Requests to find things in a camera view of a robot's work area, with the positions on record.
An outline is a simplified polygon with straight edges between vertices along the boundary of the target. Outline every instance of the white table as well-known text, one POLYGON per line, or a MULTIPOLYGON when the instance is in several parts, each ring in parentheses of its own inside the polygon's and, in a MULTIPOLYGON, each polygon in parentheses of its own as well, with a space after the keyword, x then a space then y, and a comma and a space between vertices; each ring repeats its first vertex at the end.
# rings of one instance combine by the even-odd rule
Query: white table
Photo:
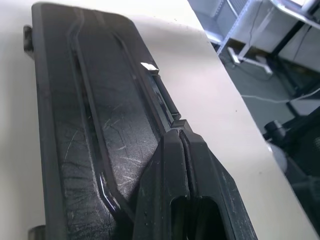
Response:
MULTIPOLYGON (((44 224, 34 63, 22 29, 33 1, 0 1, 0 239, 44 224)), ((78 1, 65 0, 78 5, 78 1)), ((182 118, 235 179, 260 240, 317 239, 244 101, 186 0, 98 1, 136 24, 182 118)))

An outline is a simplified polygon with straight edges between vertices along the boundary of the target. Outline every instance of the floor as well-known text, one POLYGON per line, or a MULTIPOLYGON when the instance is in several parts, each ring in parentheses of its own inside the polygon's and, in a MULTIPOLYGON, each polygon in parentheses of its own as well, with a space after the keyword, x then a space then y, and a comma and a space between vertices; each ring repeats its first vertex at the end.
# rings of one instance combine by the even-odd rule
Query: floor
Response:
POLYGON ((285 103, 274 103, 291 99, 284 79, 245 62, 234 65, 227 51, 221 53, 220 59, 262 134, 267 123, 273 120, 285 123, 294 118, 285 103))

